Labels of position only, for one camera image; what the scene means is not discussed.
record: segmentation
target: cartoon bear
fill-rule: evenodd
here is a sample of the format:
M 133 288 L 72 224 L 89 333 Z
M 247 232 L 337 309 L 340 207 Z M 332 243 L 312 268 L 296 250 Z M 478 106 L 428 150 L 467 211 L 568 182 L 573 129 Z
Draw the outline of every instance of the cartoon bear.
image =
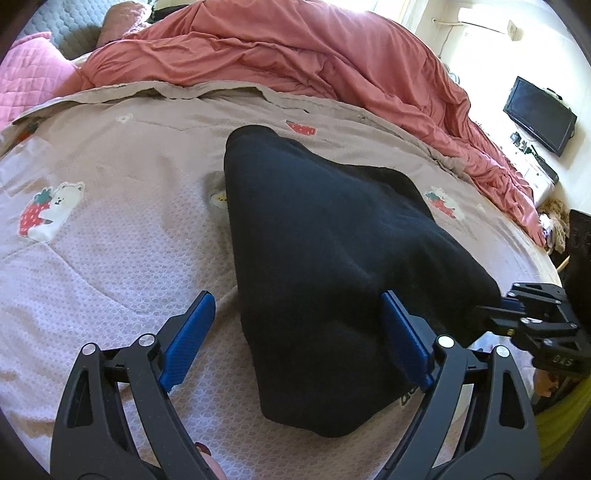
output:
M 62 183 L 51 197 L 48 208 L 39 212 L 38 218 L 42 220 L 39 225 L 28 229 L 27 236 L 37 242 L 52 240 L 60 227 L 82 200 L 84 194 L 84 182 Z

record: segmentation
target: blue gripper pad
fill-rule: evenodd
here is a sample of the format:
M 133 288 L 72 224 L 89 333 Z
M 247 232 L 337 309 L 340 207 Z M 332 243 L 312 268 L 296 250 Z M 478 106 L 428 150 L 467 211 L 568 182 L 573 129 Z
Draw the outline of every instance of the blue gripper pad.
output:
M 381 300 L 381 322 L 394 362 L 410 383 L 425 392 L 435 383 L 431 357 L 435 333 L 424 319 L 410 315 L 391 290 Z
M 216 301 L 209 292 L 196 306 L 189 308 L 184 325 L 164 354 L 164 366 L 158 381 L 166 393 L 183 383 L 215 316 Z
M 512 312 L 525 313 L 524 305 L 517 299 L 510 299 L 509 297 L 503 297 L 503 298 L 501 298 L 501 307 L 505 310 L 511 310 Z

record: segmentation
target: pink comforter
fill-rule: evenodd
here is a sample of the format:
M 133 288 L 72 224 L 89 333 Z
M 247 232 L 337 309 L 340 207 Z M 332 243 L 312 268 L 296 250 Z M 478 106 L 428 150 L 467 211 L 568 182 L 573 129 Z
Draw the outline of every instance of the pink comforter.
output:
M 208 0 L 97 50 L 85 88 L 139 80 L 244 80 L 361 106 L 449 157 L 544 244 L 527 182 L 468 118 L 470 101 L 417 37 L 322 1 Z

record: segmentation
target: wooden stick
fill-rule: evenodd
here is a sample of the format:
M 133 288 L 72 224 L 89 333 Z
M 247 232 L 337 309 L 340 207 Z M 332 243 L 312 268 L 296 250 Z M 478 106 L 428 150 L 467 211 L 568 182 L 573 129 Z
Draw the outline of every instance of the wooden stick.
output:
M 568 257 L 566 257 L 566 260 L 564 260 L 560 264 L 560 266 L 556 269 L 556 270 L 558 270 L 558 273 L 562 272 L 566 268 L 566 266 L 569 264 L 569 261 L 570 261 L 570 255 Z

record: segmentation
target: beige bedspread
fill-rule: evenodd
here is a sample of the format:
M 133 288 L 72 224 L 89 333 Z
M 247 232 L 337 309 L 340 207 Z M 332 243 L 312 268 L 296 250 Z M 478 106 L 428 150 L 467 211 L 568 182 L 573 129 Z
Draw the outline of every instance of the beige bedspread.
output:
M 478 193 L 460 159 L 360 108 L 238 82 L 185 89 L 141 82 L 38 108 L 0 134 L 0 153 L 35 117 L 42 117 L 37 132 L 0 160 L 0 406 L 45 467 L 82 345 L 129 345 L 184 312 L 202 289 L 216 297 L 217 318 L 171 398 L 228 478 L 370 478 L 408 426 L 419 393 L 339 439 L 262 416 L 239 323 L 228 219 L 210 202 L 223 189 L 225 141 L 237 127 L 266 125 L 333 161 L 396 168 L 503 291 L 514 281 L 558 282 L 544 252 Z M 316 133 L 298 133 L 286 121 Z M 32 196 L 65 181 L 84 182 L 85 193 L 57 237 L 19 237 Z M 124 399 L 138 449 L 150 459 L 128 389 Z

